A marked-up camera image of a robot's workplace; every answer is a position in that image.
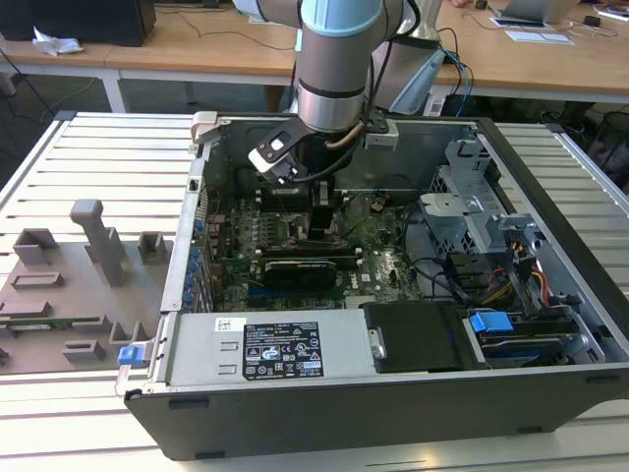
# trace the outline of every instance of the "desk surface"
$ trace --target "desk surface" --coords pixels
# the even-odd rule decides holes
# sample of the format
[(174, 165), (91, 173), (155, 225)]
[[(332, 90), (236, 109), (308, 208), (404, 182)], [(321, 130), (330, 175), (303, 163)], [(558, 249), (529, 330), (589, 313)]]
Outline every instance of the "desk surface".
[[(164, 9), (156, 10), (157, 22), (144, 46), (114, 46), (105, 59), (108, 67), (291, 75), (295, 62), (295, 29), (252, 25), (249, 17), (235, 9), (222, 13), (161, 13)], [(245, 35), (285, 50), (258, 44)]]
[[(104, 64), (110, 68), (243, 75), (291, 74), (295, 58), (292, 50), (296, 36), (294, 29), (252, 25), (248, 17), (233, 9), (222, 13), (179, 11), (179, 15), (170, 9), (157, 10), (166, 13), (157, 13), (155, 29), (144, 47), (86, 44), (83, 53), (57, 58), (38, 52), (28, 42), (6, 41), (2, 47), (18, 63)], [(568, 17), (581, 21), (588, 14), (593, 14), (592, 7), (580, 5)], [(603, 27), (618, 34), (618, 37), (606, 37), (593, 36), (582, 28), (568, 31), (566, 21), (556, 29), (565, 30), (563, 34), (575, 42), (574, 46), (535, 44), (513, 41), (504, 29), (494, 29), (490, 17), (489, 10), (456, 9), (444, 2), (437, 22), (439, 28), (456, 30), (461, 57), (472, 67), (476, 87), (598, 93), (626, 93), (629, 89), (629, 25), (601, 18)], [(475, 19), (488, 29), (479, 26)], [(221, 34), (199, 37), (200, 33), (211, 31)], [(288, 50), (265, 47), (238, 33)], [(442, 38), (446, 47), (454, 48), (448, 31), (442, 33)], [(456, 81), (454, 66), (444, 66), (436, 80), (438, 84), (454, 84)]]
[[(453, 28), (459, 39), (459, 53), (476, 76), (480, 87), (551, 89), (601, 93), (629, 91), (629, 25), (601, 18), (601, 26), (614, 30), (618, 37), (593, 34), (584, 28), (570, 27), (569, 19), (583, 22), (586, 15), (596, 15), (591, 5), (579, 5), (561, 25), (575, 45), (516, 42), (504, 29), (490, 20), (490, 10), (456, 9), (443, 2), (437, 27)], [(449, 31), (441, 33), (443, 44), (454, 50)], [(454, 66), (443, 67), (438, 83), (455, 83)]]
[[(114, 48), (111, 44), (82, 44), (83, 52), (59, 54), (57, 57), (44, 54), (29, 41), (6, 41), (0, 36), (0, 47), (18, 64), (47, 64), (56, 66), (104, 67), (105, 57)], [(0, 55), (0, 63), (6, 62)]]

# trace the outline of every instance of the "white sticker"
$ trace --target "white sticker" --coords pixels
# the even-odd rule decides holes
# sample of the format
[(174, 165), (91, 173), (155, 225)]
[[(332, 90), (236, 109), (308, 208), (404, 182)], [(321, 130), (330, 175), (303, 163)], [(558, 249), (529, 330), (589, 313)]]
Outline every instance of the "white sticker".
[(44, 331), (52, 329), (48, 324), (22, 324), (11, 326), (11, 331)]
[(215, 331), (244, 331), (247, 324), (246, 318), (217, 318), (214, 325)]

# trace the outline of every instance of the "wooden desk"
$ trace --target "wooden desk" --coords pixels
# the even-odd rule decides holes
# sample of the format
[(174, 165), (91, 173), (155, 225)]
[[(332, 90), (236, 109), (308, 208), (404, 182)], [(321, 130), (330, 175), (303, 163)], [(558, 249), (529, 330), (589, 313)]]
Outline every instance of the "wooden desk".
[[(601, 26), (618, 37), (593, 37), (587, 29), (570, 29), (570, 19), (582, 22), (586, 15), (596, 13), (591, 5), (579, 5), (554, 26), (574, 46), (516, 42), (506, 29), (496, 29), (489, 20), (490, 10), (457, 9), (445, 1), (437, 27), (456, 31), (461, 58), (476, 77), (474, 95), (629, 103), (629, 25), (600, 17)], [(441, 38), (445, 47), (454, 50), (449, 31), (443, 31)], [(429, 101), (442, 101), (456, 82), (454, 66), (443, 66)]]
[(179, 14), (161, 13), (163, 10), (156, 8), (157, 23), (143, 47), (114, 46), (105, 64), (119, 69), (218, 73), (225, 74), (225, 79), (230, 75), (290, 78), (295, 29), (252, 25), (249, 17), (236, 9), (223, 13), (177, 11)]
[[(189, 13), (183, 9), (156, 7), (156, 11), (155, 28), (143, 47), (86, 44), (82, 53), (53, 57), (37, 51), (27, 41), (3, 41), (0, 46), (26, 74), (101, 79), (111, 109), (117, 113), (127, 111), (120, 90), (121, 79), (178, 81), (187, 85), (191, 82), (290, 84), (297, 35), (294, 29), (250, 24), (249, 17), (235, 9), (222, 13), (211, 10)], [(186, 20), (200, 33), (214, 31), (220, 34), (199, 37)], [(265, 47), (246, 36), (285, 50)], [(2, 72), (14, 71), (0, 57)], [(189, 101), (191, 89), (186, 87)], [(273, 98), (272, 95), (281, 89), (271, 88), (269, 92), (268, 97)]]
[[(293, 29), (252, 25), (236, 10), (180, 15), (157, 7), (157, 22), (144, 47), (87, 44), (80, 54), (52, 57), (28, 42), (5, 41), (2, 46), (28, 74), (97, 77), (103, 80), (112, 110), (125, 112), (121, 79), (143, 79), (286, 86), (295, 53)], [(593, 15), (590, 5), (578, 6), (568, 18), (582, 21)], [(456, 30), (460, 54), (476, 76), (473, 94), (554, 100), (629, 102), (629, 25), (601, 18), (602, 26), (619, 37), (594, 37), (581, 28), (564, 31), (574, 46), (515, 42), (504, 29), (495, 29), (490, 11), (455, 9), (444, 1), (438, 27)], [(199, 33), (221, 32), (199, 37)], [(475, 19), (489, 29), (483, 29)], [(569, 27), (568, 22), (557, 26)], [(275, 50), (257, 44), (289, 50)], [(448, 31), (443, 43), (453, 49)], [(0, 72), (11, 72), (0, 58)], [(454, 66), (444, 66), (432, 88), (427, 110), (437, 109), (457, 81)]]

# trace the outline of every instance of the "paper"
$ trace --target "paper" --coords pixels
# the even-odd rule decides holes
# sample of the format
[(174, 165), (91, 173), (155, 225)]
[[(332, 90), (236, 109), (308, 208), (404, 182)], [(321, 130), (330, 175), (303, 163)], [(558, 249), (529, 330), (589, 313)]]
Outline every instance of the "paper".
[(34, 46), (41, 52), (56, 56), (57, 54), (68, 54), (71, 52), (81, 52), (83, 48), (79, 45), (77, 39), (66, 37), (59, 39), (57, 37), (49, 36), (32, 28), (35, 32), (35, 38), (32, 40)]
[(514, 41), (542, 42), (545, 44), (574, 44), (563, 34), (548, 34), (545, 32), (506, 31)]

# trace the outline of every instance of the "table leg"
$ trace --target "table leg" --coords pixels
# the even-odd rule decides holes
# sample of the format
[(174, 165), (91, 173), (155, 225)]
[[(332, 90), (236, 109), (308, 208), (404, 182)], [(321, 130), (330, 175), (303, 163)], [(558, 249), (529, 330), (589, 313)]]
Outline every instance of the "table leg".
[(184, 88), (186, 89), (186, 102), (189, 105), (196, 105), (195, 85), (192, 82), (184, 82)]
[(279, 111), (279, 103), (282, 101), (284, 86), (264, 86), (264, 98), (266, 100), (266, 111), (273, 113)]
[(109, 100), (109, 106), (113, 113), (127, 113), (127, 106), (125, 104), (125, 97), (120, 89), (120, 77), (118, 74), (106, 74), (100, 78), (105, 86), (105, 92), (107, 93), (107, 99)]
[(11, 81), (11, 74), (0, 74), (0, 90), (7, 96), (16, 94), (16, 88)]
[(424, 116), (441, 116), (445, 99), (450, 93), (450, 87), (433, 86), (424, 107)]

